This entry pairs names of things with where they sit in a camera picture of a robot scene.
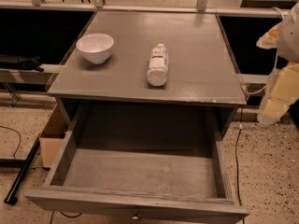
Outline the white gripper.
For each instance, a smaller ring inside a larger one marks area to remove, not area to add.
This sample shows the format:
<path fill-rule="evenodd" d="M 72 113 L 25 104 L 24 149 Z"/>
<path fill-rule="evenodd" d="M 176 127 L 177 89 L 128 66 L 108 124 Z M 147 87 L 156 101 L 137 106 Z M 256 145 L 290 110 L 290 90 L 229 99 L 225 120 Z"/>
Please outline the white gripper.
<path fill-rule="evenodd" d="M 274 68 L 268 78 L 265 95 L 261 101 L 257 120 L 263 125 L 280 121 L 290 106 L 299 99 L 299 2 L 284 17 L 261 36 L 256 46 L 275 49 L 278 56 L 289 62 L 282 69 Z"/>

